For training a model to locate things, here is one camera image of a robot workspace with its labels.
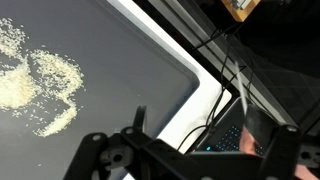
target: gray surface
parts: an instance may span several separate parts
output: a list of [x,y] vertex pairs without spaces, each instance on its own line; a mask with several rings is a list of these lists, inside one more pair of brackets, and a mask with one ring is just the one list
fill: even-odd
[[47,138],[32,133],[39,126],[25,127],[27,119],[0,112],[0,179],[61,179],[84,135],[130,125],[140,104],[148,106],[147,133],[155,135],[198,86],[160,47],[87,0],[2,0],[0,8],[0,18],[24,25],[25,49],[75,59],[87,89],[76,93],[84,106],[76,120]]

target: laptop keyboard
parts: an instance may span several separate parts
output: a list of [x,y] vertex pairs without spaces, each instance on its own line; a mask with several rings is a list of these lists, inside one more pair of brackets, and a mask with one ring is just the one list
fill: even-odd
[[[233,125],[224,136],[213,146],[208,146],[207,151],[239,151],[242,129]],[[256,153],[263,155],[262,147],[256,147]]]

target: gray tray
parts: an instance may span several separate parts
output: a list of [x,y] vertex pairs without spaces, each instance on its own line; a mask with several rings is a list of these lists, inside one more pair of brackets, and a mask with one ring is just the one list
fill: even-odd
[[75,59],[87,89],[76,93],[77,104],[84,106],[77,118],[47,138],[32,133],[37,125],[25,126],[27,117],[0,112],[1,179],[62,179],[84,135],[112,135],[131,125],[138,105],[147,105],[147,133],[155,137],[199,85],[190,70],[108,4],[2,0],[0,18],[24,25],[30,39],[23,48]]

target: hole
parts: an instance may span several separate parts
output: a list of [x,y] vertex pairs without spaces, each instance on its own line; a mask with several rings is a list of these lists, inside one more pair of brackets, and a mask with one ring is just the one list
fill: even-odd
[[302,153],[301,153],[301,158],[302,158],[302,159],[310,159],[310,158],[311,158],[310,153],[308,153],[308,152],[302,152]]
[[117,154],[113,157],[113,161],[114,162],[120,162],[122,160],[122,155],[121,154]]
[[100,135],[95,135],[93,136],[92,138],[94,141],[99,141],[101,139],[101,136]]

